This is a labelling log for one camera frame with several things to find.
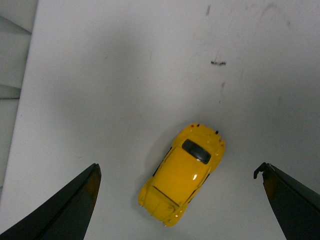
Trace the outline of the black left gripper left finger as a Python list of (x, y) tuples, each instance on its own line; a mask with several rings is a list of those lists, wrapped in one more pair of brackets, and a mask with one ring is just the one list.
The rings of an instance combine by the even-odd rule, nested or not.
[(2, 240), (83, 240), (101, 183), (101, 169), (90, 165), (28, 216), (0, 235)]

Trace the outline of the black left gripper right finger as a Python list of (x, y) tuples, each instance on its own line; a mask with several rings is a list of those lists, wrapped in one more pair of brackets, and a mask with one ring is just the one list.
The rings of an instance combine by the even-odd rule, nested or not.
[(287, 240), (320, 238), (320, 195), (270, 163), (262, 163), (263, 187)]

